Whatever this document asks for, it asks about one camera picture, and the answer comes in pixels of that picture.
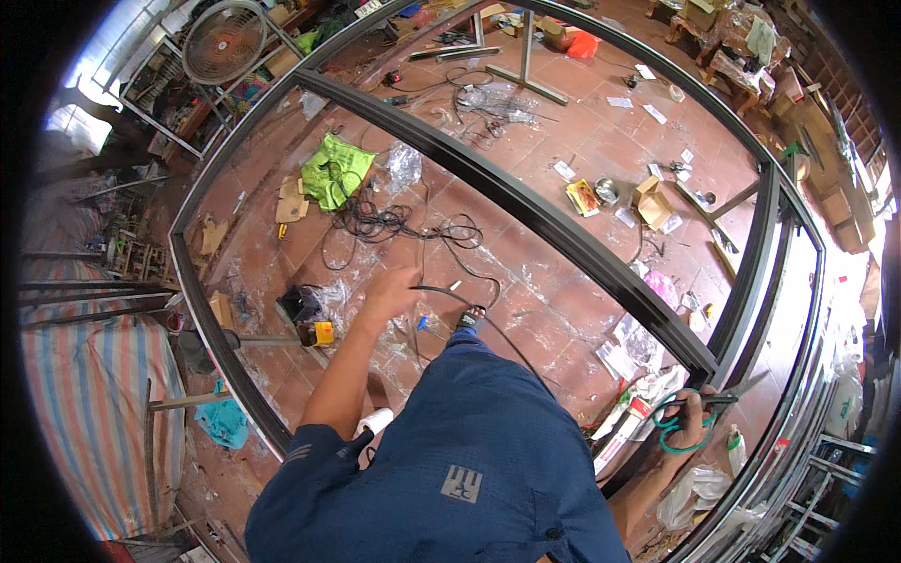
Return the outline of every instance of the hand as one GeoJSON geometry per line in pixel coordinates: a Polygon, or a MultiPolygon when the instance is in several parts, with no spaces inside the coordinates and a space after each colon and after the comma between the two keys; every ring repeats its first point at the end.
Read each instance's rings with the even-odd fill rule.
{"type": "Polygon", "coordinates": [[[419,276],[419,268],[391,268],[373,274],[366,286],[366,303],[359,314],[378,323],[404,314],[424,298],[423,292],[410,289],[418,284],[419,276]]]}
{"type": "MultiPolygon", "coordinates": [[[[709,416],[705,415],[704,409],[701,406],[701,395],[715,394],[716,389],[712,386],[701,387],[700,395],[688,389],[680,389],[676,392],[676,398],[684,399],[685,404],[668,406],[664,409],[663,416],[670,417],[678,414],[679,425],[682,427],[682,430],[670,432],[667,435],[666,442],[668,446],[672,449],[685,449],[701,443],[701,440],[704,439],[708,432],[708,429],[701,424],[703,424],[709,416]]],[[[684,454],[666,453],[664,454],[664,459],[681,465],[685,461],[686,456],[689,455],[691,455],[691,452],[684,454]]]]}

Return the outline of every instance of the green scissors handle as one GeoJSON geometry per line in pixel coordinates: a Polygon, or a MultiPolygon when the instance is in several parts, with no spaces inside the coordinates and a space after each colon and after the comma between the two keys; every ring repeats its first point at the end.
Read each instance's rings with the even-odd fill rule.
{"type": "MultiPolygon", "coordinates": [[[[686,387],[686,390],[694,391],[695,393],[698,393],[697,389],[692,389],[691,387],[686,387]]],[[[669,395],[667,395],[667,397],[665,399],[663,399],[663,403],[661,403],[660,406],[658,406],[656,409],[654,409],[654,412],[651,413],[651,419],[654,421],[654,426],[656,426],[657,428],[663,429],[663,432],[660,433],[660,447],[663,448],[663,451],[665,451],[667,453],[674,453],[674,454],[688,453],[689,451],[695,451],[696,449],[698,449],[701,446],[703,446],[704,444],[706,444],[708,440],[710,440],[710,434],[712,434],[714,431],[714,421],[716,420],[716,410],[714,410],[713,414],[710,415],[710,418],[708,418],[701,424],[701,426],[704,426],[707,428],[707,434],[704,437],[704,439],[701,440],[701,443],[696,444],[694,446],[690,446],[688,448],[671,448],[666,443],[667,434],[669,434],[670,432],[682,430],[683,429],[683,426],[681,424],[682,421],[679,419],[678,416],[674,416],[671,420],[668,420],[666,422],[660,422],[657,420],[656,417],[654,417],[654,415],[657,414],[657,412],[663,411],[668,406],[670,406],[669,401],[675,396],[676,396],[675,393],[670,393],[669,395]]]]}

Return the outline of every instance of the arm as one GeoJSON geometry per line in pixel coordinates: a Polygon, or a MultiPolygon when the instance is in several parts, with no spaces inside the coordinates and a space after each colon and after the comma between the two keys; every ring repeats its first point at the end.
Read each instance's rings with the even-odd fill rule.
{"type": "Polygon", "coordinates": [[[353,437],[363,409],[369,357],[386,323],[421,298],[420,292],[410,289],[418,278],[416,268],[389,269],[372,276],[366,303],[310,396],[301,426],[327,424],[343,440],[353,437]]]}
{"type": "MultiPolygon", "coordinates": [[[[704,386],[701,388],[701,392],[710,395],[715,393],[715,389],[704,386]]],[[[681,414],[683,429],[668,436],[667,444],[676,449],[690,448],[703,440],[705,432],[707,432],[707,429],[701,426],[705,418],[701,408],[701,396],[693,391],[683,389],[676,393],[676,398],[687,401],[684,407],[685,412],[681,414]]],[[[682,408],[672,406],[664,411],[664,415],[672,416],[679,413],[682,408]]],[[[693,453],[661,452],[649,469],[633,477],[615,495],[610,497],[607,503],[610,506],[610,512],[613,513],[616,529],[620,532],[623,541],[632,533],[635,524],[648,512],[651,503],[666,490],[679,468],[688,461],[693,453]]]]}

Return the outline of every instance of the green plastic bag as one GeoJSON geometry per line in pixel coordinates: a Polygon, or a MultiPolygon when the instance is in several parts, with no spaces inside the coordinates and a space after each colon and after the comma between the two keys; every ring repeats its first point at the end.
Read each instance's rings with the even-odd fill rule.
{"type": "Polygon", "coordinates": [[[357,191],[375,157],[371,152],[358,149],[331,133],[326,133],[319,150],[300,168],[304,191],[319,200],[320,209],[334,211],[347,200],[341,186],[347,195],[357,191]],[[332,170],[340,170],[340,185],[336,179],[332,179],[334,172],[330,173],[330,165],[332,170]]]}

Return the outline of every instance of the pink plastic bag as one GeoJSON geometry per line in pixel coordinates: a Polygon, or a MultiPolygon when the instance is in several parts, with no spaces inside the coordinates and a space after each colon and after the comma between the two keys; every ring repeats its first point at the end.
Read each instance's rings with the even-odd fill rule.
{"type": "Polygon", "coordinates": [[[678,292],[672,280],[664,276],[657,270],[648,272],[644,277],[644,283],[648,284],[654,293],[659,295],[667,305],[675,311],[678,307],[678,292]]]}
{"type": "Polygon", "coordinates": [[[597,43],[601,41],[588,32],[579,32],[566,54],[573,59],[591,59],[597,53],[597,43]]]}

